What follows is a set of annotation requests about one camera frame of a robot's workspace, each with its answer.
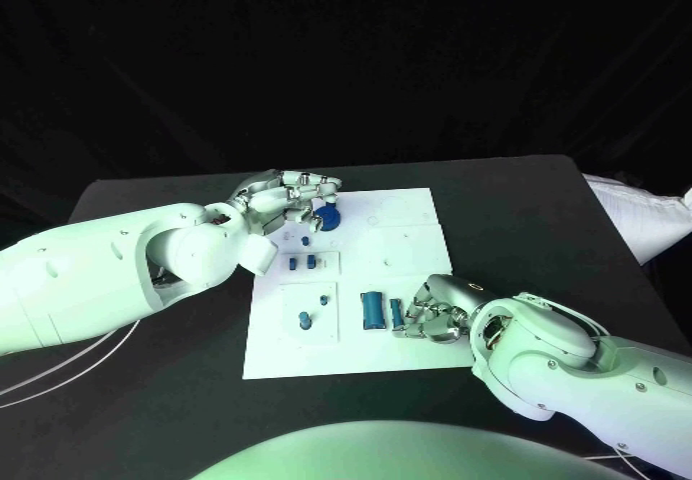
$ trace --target robotic hand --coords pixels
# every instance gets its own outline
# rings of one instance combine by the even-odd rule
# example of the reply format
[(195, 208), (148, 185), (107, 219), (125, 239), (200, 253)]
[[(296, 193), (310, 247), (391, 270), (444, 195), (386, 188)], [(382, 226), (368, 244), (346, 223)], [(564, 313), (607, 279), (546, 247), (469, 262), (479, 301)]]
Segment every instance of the robotic hand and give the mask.
[(179, 203), (53, 228), (0, 252), (0, 354), (105, 334), (222, 283), (264, 275), (264, 237), (285, 221), (321, 226), (313, 199), (337, 178), (270, 170), (226, 202)]
[(398, 337), (469, 335), (473, 374), (516, 413), (569, 415), (613, 448), (692, 478), (691, 358), (610, 336), (535, 295), (497, 298), (450, 275), (430, 276), (405, 317)]

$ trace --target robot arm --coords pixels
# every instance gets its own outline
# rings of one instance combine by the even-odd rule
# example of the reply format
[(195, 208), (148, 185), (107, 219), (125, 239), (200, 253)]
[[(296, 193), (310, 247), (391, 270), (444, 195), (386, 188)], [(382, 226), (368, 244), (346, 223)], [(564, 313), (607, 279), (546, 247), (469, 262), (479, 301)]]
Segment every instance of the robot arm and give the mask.
[(692, 478), (691, 358), (610, 336), (533, 295), (499, 299), (448, 275), (430, 276), (407, 320), (396, 336), (448, 343), (469, 334), (473, 373), (516, 413), (569, 415), (613, 448)]
[(169, 205), (58, 227), (0, 252), (0, 354), (105, 334), (222, 283), (264, 275), (285, 221), (321, 218), (339, 179), (270, 170), (226, 202)]

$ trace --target dark blue object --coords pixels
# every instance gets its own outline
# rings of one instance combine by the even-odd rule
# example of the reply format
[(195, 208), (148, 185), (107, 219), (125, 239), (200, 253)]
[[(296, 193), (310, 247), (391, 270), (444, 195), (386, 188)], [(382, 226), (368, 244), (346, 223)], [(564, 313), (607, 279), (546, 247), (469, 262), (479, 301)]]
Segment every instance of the dark blue object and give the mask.
[(392, 298), (389, 300), (389, 306), (392, 307), (392, 330), (401, 330), (404, 328), (404, 319), (401, 318), (401, 300)]
[(323, 207), (320, 207), (314, 214), (321, 217), (323, 224), (321, 224), (321, 231), (329, 232), (333, 230), (339, 224), (342, 223), (342, 214), (336, 209), (336, 203), (327, 203)]
[(382, 292), (360, 294), (363, 302), (363, 330), (383, 330), (386, 328), (382, 313)]
[(300, 328), (303, 330), (309, 330), (310, 327), (313, 326), (313, 321), (310, 320), (310, 315), (307, 314), (307, 312), (300, 312), (298, 318), (300, 318)]

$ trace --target white paper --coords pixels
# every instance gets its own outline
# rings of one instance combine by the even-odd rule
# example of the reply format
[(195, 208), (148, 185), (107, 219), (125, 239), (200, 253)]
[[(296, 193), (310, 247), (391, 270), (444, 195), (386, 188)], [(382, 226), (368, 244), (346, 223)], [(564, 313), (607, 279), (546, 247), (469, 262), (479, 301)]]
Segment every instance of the white paper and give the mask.
[[(280, 255), (267, 276), (255, 277), (244, 378), (470, 367), (469, 342), (440, 345), (391, 333), (389, 299), (399, 298), (405, 309), (428, 275), (451, 273), (430, 189), (345, 192), (337, 208), (334, 231), (311, 234), (291, 223), (270, 235)], [(382, 292), (386, 330), (363, 330), (368, 291)], [(309, 331), (300, 330), (301, 311), (313, 318)]]

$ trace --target black table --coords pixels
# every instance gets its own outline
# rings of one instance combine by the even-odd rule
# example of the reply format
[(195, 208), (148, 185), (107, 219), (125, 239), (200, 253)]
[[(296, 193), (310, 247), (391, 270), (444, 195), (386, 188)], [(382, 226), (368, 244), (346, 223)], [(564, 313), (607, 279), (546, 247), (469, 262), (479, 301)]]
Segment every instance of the black table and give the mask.
[[(430, 187), (457, 275), (497, 294), (539, 294), (593, 316), (616, 335), (689, 354), (569, 158), (316, 170), (343, 179), (345, 191)], [(222, 201), (247, 176), (99, 181), (71, 221)], [(104, 272), (95, 281), (107, 279)], [(467, 368), (244, 381), (251, 293), (252, 276), (239, 268), (225, 284), (141, 323), (85, 377), (0, 410), (6, 478), (185, 479), (268, 438), (369, 419), (466, 425), (580, 455), (608, 452), (565, 416), (542, 423), (513, 414)], [(3, 381), (36, 373), (39, 362), (55, 363), (85, 344), (16, 355), (4, 362), (12, 379)], [(383, 454), (395, 451), (381, 446)]]

